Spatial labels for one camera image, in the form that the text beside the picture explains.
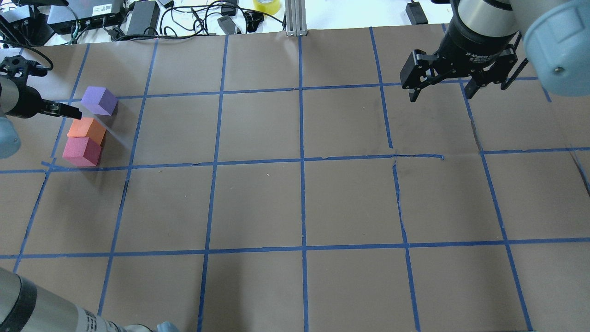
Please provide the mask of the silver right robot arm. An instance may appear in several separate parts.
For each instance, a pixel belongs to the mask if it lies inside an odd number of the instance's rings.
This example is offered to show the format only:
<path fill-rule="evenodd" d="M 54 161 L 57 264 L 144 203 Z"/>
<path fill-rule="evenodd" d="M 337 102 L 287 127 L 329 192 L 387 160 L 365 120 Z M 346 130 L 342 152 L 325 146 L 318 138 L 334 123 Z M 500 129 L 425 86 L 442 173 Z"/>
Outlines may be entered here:
<path fill-rule="evenodd" d="M 400 72 L 415 102 L 422 90 L 450 78 L 506 90 L 527 64 L 541 85 L 566 97 L 589 95 L 587 0 L 451 0 L 453 16 L 434 54 L 413 50 Z"/>

